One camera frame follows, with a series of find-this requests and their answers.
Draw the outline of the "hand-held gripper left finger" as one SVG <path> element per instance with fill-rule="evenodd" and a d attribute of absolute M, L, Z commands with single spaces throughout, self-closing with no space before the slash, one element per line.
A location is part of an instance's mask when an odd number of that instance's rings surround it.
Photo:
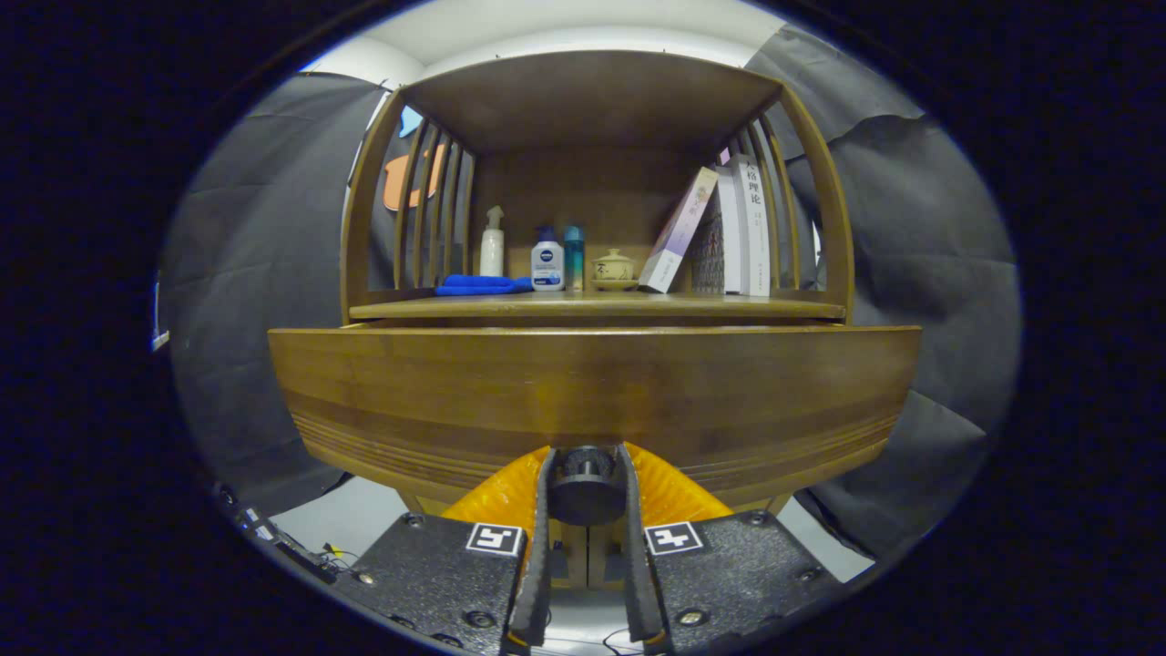
<path fill-rule="evenodd" d="M 528 655 L 548 622 L 555 456 L 545 446 L 518 457 L 440 514 L 405 512 L 333 594 L 445 651 Z"/>

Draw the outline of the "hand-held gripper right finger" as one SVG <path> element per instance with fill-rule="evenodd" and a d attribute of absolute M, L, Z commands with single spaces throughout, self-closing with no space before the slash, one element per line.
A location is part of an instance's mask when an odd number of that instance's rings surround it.
<path fill-rule="evenodd" d="M 771 512 L 731 512 L 624 443 L 628 637 L 646 655 L 737 655 L 841 600 L 845 586 Z"/>

